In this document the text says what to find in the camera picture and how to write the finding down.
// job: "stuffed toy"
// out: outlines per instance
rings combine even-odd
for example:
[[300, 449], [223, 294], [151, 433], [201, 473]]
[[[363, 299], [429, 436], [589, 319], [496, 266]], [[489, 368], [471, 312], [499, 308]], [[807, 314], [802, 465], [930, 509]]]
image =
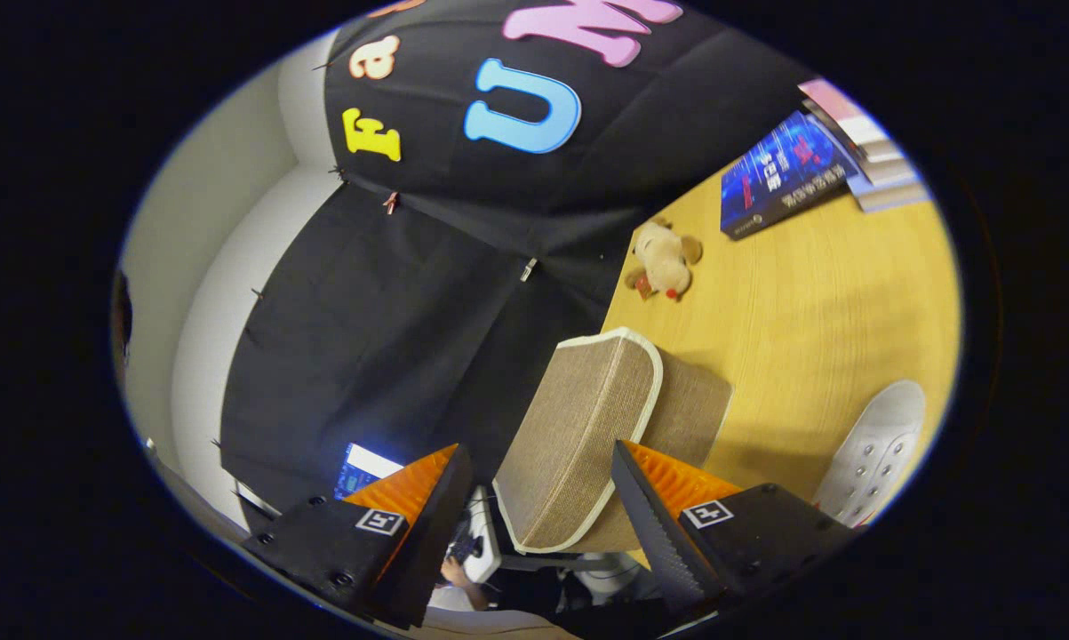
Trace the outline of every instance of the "stuffed toy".
[[648, 299], [653, 292], [664, 292], [669, 299], [680, 299], [693, 283], [688, 264], [696, 264], [703, 245], [692, 235], [677, 235], [671, 222], [660, 215], [640, 227], [633, 245], [633, 255], [644, 264], [624, 276], [624, 286], [640, 292]]

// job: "black cloth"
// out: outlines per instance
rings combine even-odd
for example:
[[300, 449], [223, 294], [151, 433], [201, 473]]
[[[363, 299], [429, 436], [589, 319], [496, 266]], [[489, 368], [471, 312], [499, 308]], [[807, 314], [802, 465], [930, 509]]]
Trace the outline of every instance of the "black cloth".
[[[351, 441], [400, 463], [458, 441], [487, 484], [555, 344], [602, 328], [632, 230], [783, 121], [811, 76], [690, 9], [635, 35], [623, 68], [566, 42], [502, 37], [511, 12], [543, 4], [425, 2], [336, 36], [324, 100], [351, 185], [267, 281], [222, 409], [222, 466], [278, 510], [330, 490]], [[352, 51], [389, 34], [392, 73], [353, 77]], [[580, 121], [560, 149], [466, 138], [478, 98], [545, 116], [541, 98], [477, 90], [489, 57], [576, 91]], [[348, 108], [399, 130], [403, 159], [347, 151]]]

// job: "hand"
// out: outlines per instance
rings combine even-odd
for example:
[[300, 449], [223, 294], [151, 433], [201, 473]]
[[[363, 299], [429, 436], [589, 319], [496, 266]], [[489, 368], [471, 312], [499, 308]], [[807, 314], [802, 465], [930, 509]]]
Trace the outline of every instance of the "hand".
[[448, 556], [444, 559], [444, 564], [439, 567], [439, 572], [444, 575], [444, 578], [448, 579], [455, 587], [462, 587], [470, 582], [466, 578], [466, 572], [462, 567], [462, 564], [460, 564], [460, 560], [454, 559], [453, 556]]

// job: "white shoe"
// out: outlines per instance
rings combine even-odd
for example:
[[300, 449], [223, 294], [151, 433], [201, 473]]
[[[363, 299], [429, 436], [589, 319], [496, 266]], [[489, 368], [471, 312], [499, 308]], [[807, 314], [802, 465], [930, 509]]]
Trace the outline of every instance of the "white shoe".
[[865, 522], [912, 461], [924, 422], [920, 385], [899, 380], [881, 390], [839, 447], [811, 502], [843, 526]]

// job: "screen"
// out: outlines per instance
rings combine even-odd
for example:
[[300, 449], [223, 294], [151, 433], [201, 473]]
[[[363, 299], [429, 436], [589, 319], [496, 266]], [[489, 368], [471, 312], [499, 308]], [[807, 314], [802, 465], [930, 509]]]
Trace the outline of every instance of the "screen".
[[353, 495], [400, 469], [403, 469], [403, 465], [388, 461], [387, 457], [376, 455], [353, 442], [344, 450], [344, 465], [340, 466], [340, 478], [336, 481], [332, 497], [342, 500], [347, 495]]

